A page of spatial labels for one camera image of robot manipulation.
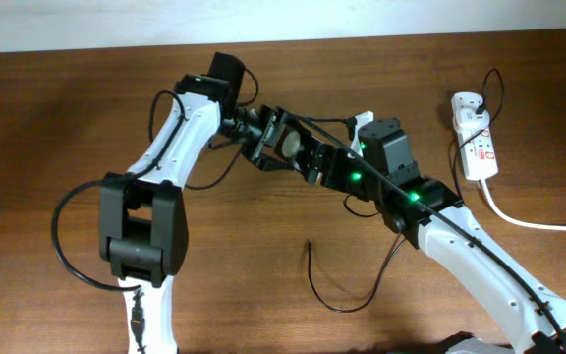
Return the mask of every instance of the electrical socket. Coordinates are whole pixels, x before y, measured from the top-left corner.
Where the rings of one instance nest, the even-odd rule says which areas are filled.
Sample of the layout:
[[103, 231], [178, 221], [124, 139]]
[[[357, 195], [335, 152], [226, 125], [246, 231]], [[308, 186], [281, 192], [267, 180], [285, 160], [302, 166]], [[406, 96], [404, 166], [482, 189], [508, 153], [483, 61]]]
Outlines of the electrical socket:
[[[453, 126], [458, 135], [459, 146], [488, 126], [490, 122], [488, 111], [485, 111], [481, 117], [475, 114], [481, 102], [481, 96], [471, 92], [459, 92], [451, 98]], [[499, 172], [489, 128], [464, 145], [460, 153], [465, 177], [470, 181], [487, 179]]]

